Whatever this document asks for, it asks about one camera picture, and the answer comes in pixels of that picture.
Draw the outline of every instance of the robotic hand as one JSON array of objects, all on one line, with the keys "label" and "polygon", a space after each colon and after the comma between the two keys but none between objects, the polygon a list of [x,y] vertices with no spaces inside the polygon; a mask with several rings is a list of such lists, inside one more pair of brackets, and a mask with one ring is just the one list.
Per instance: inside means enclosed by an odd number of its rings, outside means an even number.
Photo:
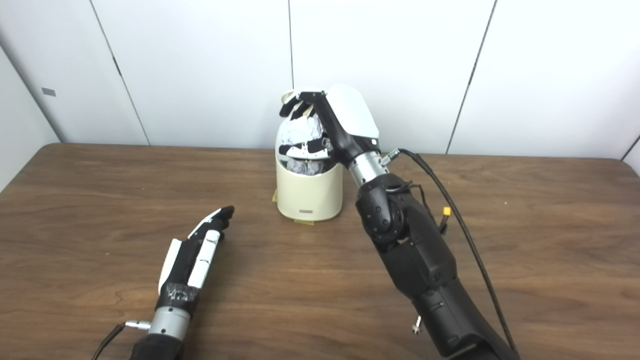
[{"label": "robotic hand", "polygon": [[130,320],[117,325],[92,360],[96,360],[125,327],[147,331],[133,346],[130,360],[182,359],[182,340],[198,305],[213,254],[218,242],[224,239],[223,230],[229,227],[233,214],[233,206],[220,208],[202,219],[187,240],[172,240],[160,273],[154,319],[151,322]]},{"label": "robotic hand", "polygon": [[[419,319],[415,327],[424,323],[440,355],[454,356],[455,360],[518,360],[508,332],[511,348],[484,319],[460,283],[456,260],[442,236],[444,228],[436,225],[426,204],[413,198],[411,182],[387,169],[401,152],[422,162],[425,170],[430,169],[428,165],[403,149],[381,157],[378,128],[364,99],[353,88],[334,85],[327,92],[293,91],[283,103],[282,117],[295,108],[304,111],[313,106],[317,112],[330,141],[328,154],[349,169],[359,186],[356,209],[365,232],[396,288],[416,308]],[[455,205],[450,204],[461,221]]]}]

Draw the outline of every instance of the black cable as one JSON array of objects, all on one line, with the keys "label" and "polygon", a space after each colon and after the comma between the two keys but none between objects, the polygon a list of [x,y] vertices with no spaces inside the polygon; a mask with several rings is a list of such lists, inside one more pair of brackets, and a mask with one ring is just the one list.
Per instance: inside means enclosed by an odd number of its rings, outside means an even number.
[{"label": "black cable", "polygon": [[458,208],[453,202],[453,199],[449,195],[449,192],[447,191],[447,189],[445,189],[444,185],[440,182],[436,174],[433,172],[433,169],[431,169],[431,167],[420,157],[420,155],[414,154],[413,152],[407,149],[398,149],[398,151],[409,156],[414,162],[416,162],[416,164],[418,164],[427,173],[427,175],[429,175],[429,177],[432,178],[433,182],[438,186],[438,189],[440,189],[440,192],[442,192],[442,195],[444,196],[445,200],[451,207],[451,210],[453,211],[453,215],[456,216],[456,219],[458,220],[458,223],[462,228],[462,232],[465,233],[465,237],[467,238],[467,243],[469,244],[469,247],[471,248],[471,252],[473,253],[474,258],[476,259],[476,263],[480,268],[480,272],[482,273],[484,283],[486,284],[486,288],[489,291],[489,295],[491,296],[491,300],[493,302],[495,312],[498,315],[498,320],[500,320],[502,330],[504,331],[505,337],[507,337],[509,346],[511,347],[513,352],[518,354],[518,350],[516,349],[516,344],[513,341],[513,338],[511,337],[511,332],[509,331],[509,326],[507,325],[507,321],[504,319],[504,314],[502,313],[502,309],[500,308],[500,303],[498,302],[498,296],[496,296],[495,290],[493,289],[493,285],[491,284],[491,279],[489,279],[489,273],[486,271],[486,268],[484,267],[482,259],[480,258],[480,253],[478,253],[476,244],[474,243],[474,240],[471,237],[471,233],[469,232],[469,229],[467,228],[465,221],[462,219],[462,215],[460,215],[460,212],[458,211]]},{"label": "black cable", "polygon": [[98,346],[98,349],[93,354],[93,357],[91,358],[91,360],[96,360],[100,356],[100,353],[104,350],[104,348],[106,348],[107,345],[109,345],[111,340],[113,340],[118,334],[120,334],[120,332],[124,329],[124,327],[125,327],[124,323],[120,323],[116,325],[116,327],[114,327],[113,330],[111,330],[111,332],[107,335],[107,337],[104,338],[104,340],[102,340],[102,343],[100,343],[100,345]]},{"label": "black cable", "polygon": [[424,195],[424,189],[422,189],[422,185],[420,185],[420,184],[411,185],[409,187],[410,188],[418,188],[418,189],[420,189],[420,196],[422,197],[422,205],[424,205],[424,208],[427,209],[427,214],[429,214],[429,217],[433,220],[433,222],[436,222],[436,218],[433,217],[433,214],[431,213],[431,209],[429,209],[429,206],[427,206],[427,198]]}]

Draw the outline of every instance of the wooden table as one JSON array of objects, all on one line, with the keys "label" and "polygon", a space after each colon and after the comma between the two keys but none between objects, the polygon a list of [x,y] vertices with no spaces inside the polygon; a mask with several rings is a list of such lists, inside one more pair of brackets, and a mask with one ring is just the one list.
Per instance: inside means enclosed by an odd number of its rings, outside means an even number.
[{"label": "wooden table", "polygon": [[[523,359],[637,359],[640,179],[614,160],[429,155],[463,213]],[[409,159],[391,169],[426,184]],[[314,226],[279,214],[272,151],[49,145],[0,193],[3,359],[89,359],[150,320],[173,237],[236,214],[189,329],[187,359],[439,359],[360,227],[356,186]],[[498,326],[452,221],[460,277]],[[101,359],[128,359],[126,329]]]}]

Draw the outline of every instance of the white wall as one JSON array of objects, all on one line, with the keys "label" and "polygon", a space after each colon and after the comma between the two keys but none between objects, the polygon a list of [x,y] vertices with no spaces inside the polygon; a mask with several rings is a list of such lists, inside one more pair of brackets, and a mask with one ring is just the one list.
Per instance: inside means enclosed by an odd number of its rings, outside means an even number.
[{"label": "white wall", "polygon": [[0,48],[0,191],[44,145],[58,142],[51,126]]},{"label": "white wall", "polygon": [[640,145],[636,144],[631,149],[625,157],[625,163],[629,164],[636,171],[636,174],[640,176]]},{"label": "white wall", "polygon": [[0,0],[0,44],[63,140],[147,144],[89,0]]},{"label": "white wall", "polygon": [[622,158],[640,133],[638,14],[500,0],[449,152]]},{"label": "white wall", "polygon": [[152,145],[273,147],[287,0],[94,0]]},{"label": "white wall", "polygon": [[384,149],[445,152],[493,0],[291,0],[294,82],[364,96]]}]

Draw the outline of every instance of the white cylindrical container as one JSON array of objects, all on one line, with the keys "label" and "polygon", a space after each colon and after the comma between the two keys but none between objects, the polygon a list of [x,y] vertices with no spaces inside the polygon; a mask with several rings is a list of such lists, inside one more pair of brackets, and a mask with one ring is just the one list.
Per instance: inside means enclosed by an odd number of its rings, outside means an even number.
[{"label": "white cylindrical container", "polygon": [[278,210],[295,220],[320,221],[338,215],[342,209],[342,166],[334,164],[318,175],[302,175],[287,170],[276,151]]}]

